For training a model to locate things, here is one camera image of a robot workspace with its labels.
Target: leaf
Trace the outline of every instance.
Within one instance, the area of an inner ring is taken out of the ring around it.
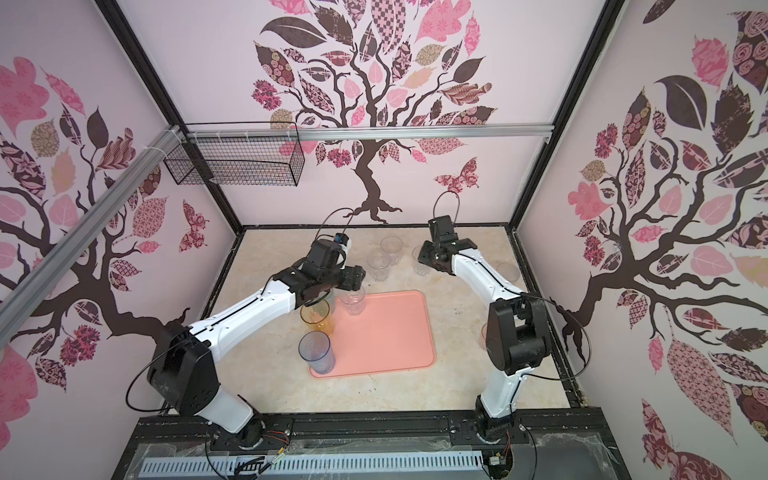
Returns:
[[[297,17],[280,17],[264,25],[261,33],[273,31],[283,40],[297,48],[316,47],[326,42],[326,38],[306,20]]]
[[[472,15],[472,17],[467,22],[467,28],[465,29],[464,33],[464,48],[467,50],[468,57],[472,56],[472,52],[475,51],[479,43],[480,25],[478,24],[478,21],[475,20],[475,16]]]
[[[725,384],[707,358],[698,350],[676,339],[667,353],[667,364],[677,386],[704,415],[733,435],[730,400]]]
[[[763,175],[767,164],[768,148],[741,157],[729,164],[713,182],[724,188],[745,187]]]
[[[661,197],[659,200],[659,210],[668,215],[674,215],[680,210],[683,203],[683,191],[680,185],[675,185]]]
[[[416,54],[416,63],[422,67],[431,65],[437,60],[437,57],[440,56],[440,52],[443,48],[445,48],[444,45],[438,45],[436,43],[422,47],[422,49],[419,50],[419,53]]]
[[[616,270],[619,265],[621,265],[621,250],[608,255],[603,262],[603,266],[600,267],[600,270],[608,270],[609,272],[612,272]]]
[[[479,101],[480,95],[487,94],[491,91],[491,88],[493,88],[493,85],[490,83],[482,87],[478,87],[477,84],[460,84],[441,90],[440,93],[457,105],[476,104]]]
[[[323,67],[309,67],[302,70],[309,75],[314,81],[326,81],[331,78],[331,72]]]
[[[38,353],[42,353],[43,355],[46,354],[47,351],[53,347],[54,341],[53,341],[53,333],[46,333],[45,335],[41,336],[37,342],[32,346],[32,349],[29,350],[29,354],[27,355],[27,358],[37,355]]]
[[[112,285],[115,290],[121,292],[131,291],[131,289],[129,289],[128,285],[125,283],[125,278],[113,270],[109,271],[109,284]]]
[[[397,49],[395,59],[392,61],[392,81],[398,81],[400,78],[405,77],[410,67],[411,45],[406,40],[400,45],[400,48]]]
[[[634,160],[629,164],[627,176],[624,177],[624,186],[627,189],[627,208],[635,206],[645,188],[645,160],[643,148],[634,155]]]
[[[35,360],[35,372],[44,382],[60,386],[67,391],[67,372],[59,362],[38,357]]]
[[[656,265],[656,273],[663,275],[664,273],[673,272],[682,265],[687,258],[688,255],[673,255],[672,253],[668,253],[659,259],[659,264]]]
[[[726,214],[730,212],[730,204],[733,201],[733,195],[723,195],[715,197],[706,202],[699,208],[699,217],[707,225],[717,225],[722,222]]]
[[[408,76],[406,81],[402,83],[402,86],[411,89],[421,87],[429,80],[429,77],[432,76],[432,70],[434,70],[434,68],[424,67],[414,71]]]
[[[15,223],[24,218],[27,214],[27,207],[13,197],[0,195],[0,220],[8,223]]]
[[[768,286],[768,258],[730,256],[744,278],[756,285]]]
[[[107,146],[107,143],[109,142],[109,131],[107,130],[107,125],[104,123],[104,119],[101,118],[101,113],[99,113],[98,108],[90,117],[88,117],[86,130],[88,131],[88,138],[91,140],[91,143],[96,150]]]
[[[659,144],[650,143],[650,165],[656,170],[667,170],[672,166],[670,155]]]
[[[645,297],[645,295],[641,295],[637,300],[632,302],[632,305],[629,307],[629,328],[632,329],[632,327],[635,326],[637,322],[645,318],[647,314],[648,299]]]
[[[392,107],[397,108],[406,102],[407,97],[408,91],[405,88],[395,88],[387,93],[386,100]]]
[[[706,170],[712,166],[707,152],[702,147],[683,140],[683,165],[688,170]]]
[[[712,138],[723,155],[728,155],[746,137],[752,126],[752,113],[750,96],[738,85],[729,84],[720,92],[711,126]]]
[[[416,143],[430,155],[447,154],[461,147],[463,144],[458,138],[419,138]]]
[[[645,89],[643,89],[630,105],[621,129],[621,140],[627,148],[627,153],[640,143],[649,120],[650,102],[645,97]]]
[[[74,162],[69,149],[61,152],[51,168],[54,192],[59,195],[72,188],[74,184]]]
[[[458,53],[462,49],[462,42],[460,41],[458,45],[455,47],[449,48],[445,51],[445,53],[442,55],[442,70],[448,71],[454,63],[456,63],[456,58],[458,58]]]
[[[453,72],[453,81],[456,83],[469,81],[477,72],[483,58],[471,58],[459,65],[456,71]]]
[[[64,105],[62,105],[61,108],[63,108],[64,111],[61,113],[61,118],[58,120],[59,129],[70,142],[81,147],[83,139],[80,136],[80,128],[78,127],[77,122],[74,121],[72,114],[69,113],[69,110],[67,110]]]
[[[78,208],[74,205],[69,195],[64,195],[54,200],[53,204],[51,204],[48,218],[55,225],[74,227],[79,218]]]
[[[589,220],[587,223],[584,224],[583,227],[581,227],[581,230],[576,233],[576,237],[589,237],[589,234],[592,233],[592,230],[598,225],[597,220]]]
[[[702,276],[719,276],[733,271],[733,265],[721,252],[709,245],[702,245],[694,250],[690,259],[690,268]]]
[[[376,37],[373,36],[372,24],[368,24],[366,33],[362,34],[360,38],[360,61],[365,63],[376,54],[376,49],[379,47],[379,43],[376,41]]]
[[[632,289],[621,292],[621,295],[619,295],[619,300],[616,302],[616,308],[620,306],[630,306],[639,295],[640,292]]]
[[[723,335],[718,339],[730,348],[740,352],[751,352],[761,348],[765,342],[768,342],[768,334],[761,329],[737,328]]]
[[[667,88],[667,114],[678,125],[701,130],[707,118],[707,97],[701,85],[683,75],[657,81]]]
[[[661,370],[661,366],[664,363],[664,348],[661,345],[661,337],[655,336],[650,341],[650,345],[648,345],[648,359],[655,372]]]
[[[710,358],[729,375],[748,382],[768,382],[768,373],[746,357],[736,353],[710,353]]]
[[[672,6],[673,3],[674,0],[656,0],[656,2],[650,7],[648,13],[645,15],[643,23],[651,23],[653,20],[656,20],[662,16],[669,9],[669,7]]]
[[[727,330],[726,327],[720,325],[720,323],[711,313],[707,312],[703,308],[692,308],[690,310],[686,310],[685,313],[683,313],[683,318],[695,326],[699,326],[703,329]]]
[[[95,303],[83,300],[74,305],[74,311],[86,322],[101,325],[98,317],[98,306]]]
[[[38,157],[56,155],[58,152],[58,132],[53,126],[53,119],[33,128],[29,141]]]
[[[331,102],[330,97],[326,95],[326,92],[305,81],[303,78],[300,78],[299,81],[301,82],[301,88],[304,90],[304,94],[312,105],[318,107],[320,110],[327,111],[330,114],[335,112],[333,103]]]
[[[768,245],[768,215],[758,214],[742,223],[727,241],[742,248],[765,248]]]

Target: wire basket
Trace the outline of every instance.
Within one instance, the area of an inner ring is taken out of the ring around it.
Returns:
[[[296,124],[248,123],[269,124],[279,131],[261,135],[247,131],[188,134],[165,159],[176,183],[195,185],[208,180],[222,185],[298,185],[304,152]]]

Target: dark brown leaf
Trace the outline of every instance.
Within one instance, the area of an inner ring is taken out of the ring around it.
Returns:
[[[718,339],[730,348],[740,352],[751,352],[759,349],[768,342],[768,335],[761,329],[743,329],[737,328],[723,335]]]
[[[667,114],[676,124],[701,130],[707,118],[707,97],[701,85],[683,75],[657,81],[667,88]]]
[[[326,38],[306,20],[297,17],[280,17],[264,25],[261,33],[273,31],[283,40],[297,48],[316,47],[326,42]]]

